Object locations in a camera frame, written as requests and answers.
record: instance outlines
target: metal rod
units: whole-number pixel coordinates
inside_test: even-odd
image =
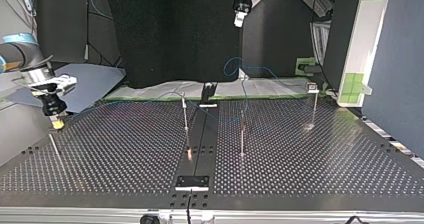
[[[318,92],[315,94],[314,114],[315,114],[315,111],[317,110],[317,103],[318,103]]]
[[[55,142],[53,135],[51,133],[49,133],[49,137],[50,137],[50,142],[53,145],[54,152],[56,153],[56,155],[60,155],[59,150],[57,149],[57,146],[56,146],[56,142]]]
[[[246,129],[245,116],[243,110],[241,110],[241,135],[240,135],[240,155],[244,156],[244,131]]]
[[[190,146],[189,137],[188,137],[188,121],[187,121],[187,103],[185,102],[185,93],[181,94],[181,102],[183,104],[183,112],[184,112],[184,131],[186,134],[186,144]]]
[[[184,111],[184,129],[188,131],[188,122],[187,122],[187,104],[185,102],[185,93],[181,94],[181,101],[183,103],[183,111]]]

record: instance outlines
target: metal bracket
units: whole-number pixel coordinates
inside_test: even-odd
[[[177,184],[175,185],[176,191],[209,191],[209,177],[208,176],[179,176]]]

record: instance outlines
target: vertical pin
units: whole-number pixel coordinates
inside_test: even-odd
[[[183,104],[183,112],[184,112],[184,131],[186,135],[187,146],[190,146],[189,138],[188,138],[188,121],[187,121],[187,103],[185,101],[185,93],[181,94],[181,102]]]
[[[50,138],[50,142],[52,143],[52,146],[53,146],[53,149],[54,149],[54,153],[56,155],[60,155],[59,150],[57,149],[57,146],[56,146],[56,142],[55,142],[55,140],[53,138],[53,135],[51,133],[49,133],[49,138]]]
[[[246,131],[246,117],[241,110],[241,135],[240,135],[240,155],[244,156],[244,133]]]

